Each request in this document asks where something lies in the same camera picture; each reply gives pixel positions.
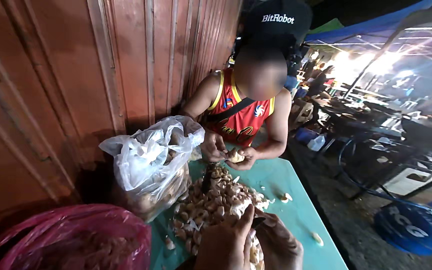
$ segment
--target plastic bottle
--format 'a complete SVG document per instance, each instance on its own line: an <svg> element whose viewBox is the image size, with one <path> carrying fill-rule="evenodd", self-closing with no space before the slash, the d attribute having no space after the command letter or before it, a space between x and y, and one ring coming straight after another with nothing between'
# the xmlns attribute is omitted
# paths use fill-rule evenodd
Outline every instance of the plastic bottle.
<svg viewBox="0 0 432 270"><path fill-rule="evenodd" d="M321 134L309 141L308 148L313 151L319 151L321 147L325 145L325 142L326 142L325 135Z"/></svg>

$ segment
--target wooden wall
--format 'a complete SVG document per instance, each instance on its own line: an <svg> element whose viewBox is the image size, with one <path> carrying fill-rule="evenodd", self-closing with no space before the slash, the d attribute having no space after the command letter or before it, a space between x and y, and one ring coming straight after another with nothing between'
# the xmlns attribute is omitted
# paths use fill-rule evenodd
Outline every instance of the wooden wall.
<svg viewBox="0 0 432 270"><path fill-rule="evenodd" d="M241 2L0 0L0 221L81 202L101 141L176 113L224 67Z"/></svg>

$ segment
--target yellow jersey trim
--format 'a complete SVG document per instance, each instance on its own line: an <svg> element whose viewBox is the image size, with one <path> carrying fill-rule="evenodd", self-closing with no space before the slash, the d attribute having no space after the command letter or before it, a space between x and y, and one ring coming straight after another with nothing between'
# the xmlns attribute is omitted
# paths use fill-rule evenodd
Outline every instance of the yellow jersey trim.
<svg viewBox="0 0 432 270"><path fill-rule="evenodd" d="M236 89L236 83L234 83L234 70L231 72L231 89L233 90L233 96L237 102L241 102L241 97Z"/></svg>
<svg viewBox="0 0 432 270"><path fill-rule="evenodd" d="M208 108L208 111L216 108L216 105L219 103L219 99L221 98L221 93L223 93L223 84L224 84L224 71L221 70L220 73L220 83L219 83L219 90L217 91L216 98L214 99L213 104Z"/></svg>
<svg viewBox="0 0 432 270"><path fill-rule="evenodd" d="M269 100L269 115L271 115L275 110L275 98L276 97L273 97Z"/></svg>

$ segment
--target sleeveless jersey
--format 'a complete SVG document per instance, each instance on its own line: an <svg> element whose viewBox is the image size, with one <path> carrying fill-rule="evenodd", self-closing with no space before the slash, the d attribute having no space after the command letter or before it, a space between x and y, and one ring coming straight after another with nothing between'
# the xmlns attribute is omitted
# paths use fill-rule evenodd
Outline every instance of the sleeveless jersey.
<svg viewBox="0 0 432 270"><path fill-rule="evenodd" d="M213 104L208 108L209 114L222 113L241 101L232 71L231 68L220 71L219 90ZM254 135L273 113L274 104L274 97L270 100L255 101L229 118L218 123L209 123L207 128L221 135L227 142L251 146Z"/></svg>

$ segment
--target pile of garlic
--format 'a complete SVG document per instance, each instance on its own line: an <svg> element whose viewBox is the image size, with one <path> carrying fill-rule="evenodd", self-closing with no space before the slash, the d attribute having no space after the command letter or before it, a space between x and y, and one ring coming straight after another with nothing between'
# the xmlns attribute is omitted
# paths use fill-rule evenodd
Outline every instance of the pile of garlic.
<svg viewBox="0 0 432 270"><path fill-rule="evenodd" d="M238 183L238 180L239 176L233 179L229 171L218 164L211 174L211 187L207 194L201 192L203 179L200 178L179 197L180 203L174 212L180 219L174 218L173 227L175 235L186 241L189 253L197 255L201 233L208 226L223 222L229 215L241 218L251 203L263 211L274 202L254 188ZM249 261L251 270L264 270L263 251L256 236L251 239Z"/></svg>

